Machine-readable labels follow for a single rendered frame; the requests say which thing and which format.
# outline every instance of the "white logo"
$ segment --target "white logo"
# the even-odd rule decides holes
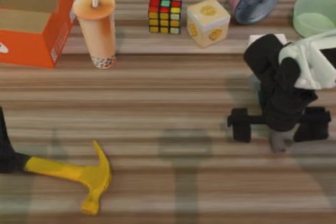
[[[7,54],[9,52],[8,48],[0,42],[0,53]]]

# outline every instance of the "cream-colored box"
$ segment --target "cream-colored box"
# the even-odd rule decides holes
[[[227,36],[230,14],[217,0],[205,0],[187,8],[187,30],[205,48]]]

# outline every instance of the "table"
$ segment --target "table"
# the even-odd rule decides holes
[[[329,140],[279,155],[264,126],[253,128],[250,144],[233,142],[225,127],[233,107],[258,112],[242,59],[248,36],[298,39],[289,19],[295,0],[280,0],[258,24],[231,24],[225,41],[203,50],[185,28],[148,33],[148,0],[116,1],[113,69],[93,66],[78,25],[56,69],[0,65],[0,105],[16,151],[96,164],[92,140],[100,143],[114,175],[101,212],[81,213],[87,189],[79,184],[0,175],[0,223],[335,223],[335,120]],[[335,91],[318,95],[314,105],[335,115]]]

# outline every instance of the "clock face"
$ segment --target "clock face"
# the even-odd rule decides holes
[[[264,19],[276,6],[278,0],[240,0],[235,10],[238,23],[249,25]]]

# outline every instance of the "cup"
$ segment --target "cup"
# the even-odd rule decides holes
[[[111,68],[117,60],[115,7],[114,0],[75,0],[72,5],[91,60],[99,69]]]

